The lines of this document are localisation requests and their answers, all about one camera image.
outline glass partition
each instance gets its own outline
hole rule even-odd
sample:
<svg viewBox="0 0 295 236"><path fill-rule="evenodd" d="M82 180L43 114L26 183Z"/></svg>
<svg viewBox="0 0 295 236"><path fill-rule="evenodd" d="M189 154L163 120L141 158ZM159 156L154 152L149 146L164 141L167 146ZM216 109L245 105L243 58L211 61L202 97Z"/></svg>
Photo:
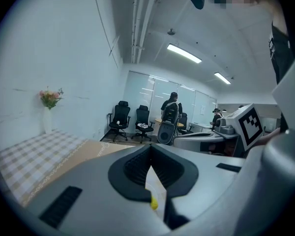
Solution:
<svg viewBox="0 0 295 236"><path fill-rule="evenodd" d="M178 102L182 105L182 112L187 114L187 128L189 123L192 122L194 107L196 100L196 90L188 88L184 85L179 86Z"/></svg>
<svg viewBox="0 0 295 236"><path fill-rule="evenodd" d="M164 101L169 99L172 92L178 92L178 84L166 80L155 80L149 121L155 122L156 118L161 118L161 107Z"/></svg>
<svg viewBox="0 0 295 236"><path fill-rule="evenodd" d="M129 104L129 116L131 116L129 127L126 130L127 133L135 133L136 110L139 106L144 105L150 109L154 83L155 79L150 78L149 75L129 72L123 95L123 100Z"/></svg>
<svg viewBox="0 0 295 236"><path fill-rule="evenodd" d="M135 133L136 110L140 105L148 107L149 121L155 122L155 119L161 118L161 107L172 92L178 93L178 102L182 105L182 111L187 114L187 128L191 122L210 124L214 117L212 111L216 106L214 98L163 78L129 71L123 96L123 100L129 104L131 116L126 132Z"/></svg>

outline white paper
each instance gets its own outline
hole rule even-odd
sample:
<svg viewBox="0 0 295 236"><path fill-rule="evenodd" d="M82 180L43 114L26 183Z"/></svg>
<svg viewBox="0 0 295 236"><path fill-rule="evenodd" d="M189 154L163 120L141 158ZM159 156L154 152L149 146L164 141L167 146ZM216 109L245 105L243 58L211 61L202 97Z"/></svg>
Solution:
<svg viewBox="0 0 295 236"><path fill-rule="evenodd" d="M200 112L200 114L204 116L205 115L205 112L206 112L206 107L204 105L201 105L201 112Z"/></svg>

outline ceiling pipe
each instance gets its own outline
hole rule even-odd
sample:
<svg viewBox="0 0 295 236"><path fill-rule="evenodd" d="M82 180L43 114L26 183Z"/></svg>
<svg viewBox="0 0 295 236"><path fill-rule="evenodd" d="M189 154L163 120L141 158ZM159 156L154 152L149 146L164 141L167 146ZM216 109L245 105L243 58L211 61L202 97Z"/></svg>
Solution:
<svg viewBox="0 0 295 236"><path fill-rule="evenodd" d="M140 39L140 45L139 45L140 47L143 47L144 39L145 39L147 28L148 28L148 22L149 22L149 18L151 16L154 1L155 0L149 0L148 4L147 4L147 11L146 11L146 15L144 17L144 22L143 22L143 27L142 27L142 32L141 32L141 39ZM139 64L139 62L140 62L141 53L142 53L142 49L139 49L137 64Z"/></svg>
<svg viewBox="0 0 295 236"><path fill-rule="evenodd" d="M138 0L134 0L134 2L133 2L133 19L132 19L131 63L133 63L134 30L135 30L135 25L136 25L137 4L138 4Z"/></svg>
<svg viewBox="0 0 295 236"><path fill-rule="evenodd" d="M133 55L132 55L132 63L135 62L135 57L137 54L137 45L138 45L138 35L139 35L139 28L140 28L140 21L141 21L141 14L143 9L144 0L139 0L139 6L138 6L138 13L137 13L137 20L136 20L136 27L134 32L134 45L132 46L133 49Z"/></svg>

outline black bag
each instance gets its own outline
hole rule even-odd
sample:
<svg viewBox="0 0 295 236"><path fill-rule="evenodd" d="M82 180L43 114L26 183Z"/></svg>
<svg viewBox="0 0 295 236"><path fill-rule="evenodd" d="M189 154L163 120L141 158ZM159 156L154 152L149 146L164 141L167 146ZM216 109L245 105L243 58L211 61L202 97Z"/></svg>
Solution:
<svg viewBox="0 0 295 236"><path fill-rule="evenodd" d="M178 119L178 102L168 103L162 115L162 121L170 121L172 124L176 123Z"/></svg>

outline black slot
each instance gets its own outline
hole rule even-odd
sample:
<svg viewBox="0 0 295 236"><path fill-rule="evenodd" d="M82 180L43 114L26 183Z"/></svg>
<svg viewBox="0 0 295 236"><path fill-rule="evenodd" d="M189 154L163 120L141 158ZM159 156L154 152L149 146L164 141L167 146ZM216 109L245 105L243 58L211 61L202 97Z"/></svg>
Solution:
<svg viewBox="0 0 295 236"><path fill-rule="evenodd" d="M239 172L241 167L239 166L233 166L233 165L229 165L229 164L225 164L225 163L219 163L218 165L216 165L217 168L221 168L223 170L227 170L227 171L233 171L233 172Z"/></svg>
<svg viewBox="0 0 295 236"><path fill-rule="evenodd" d="M81 192L82 189L69 186L40 215L39 219L53 228L58 228Z"/></svg>

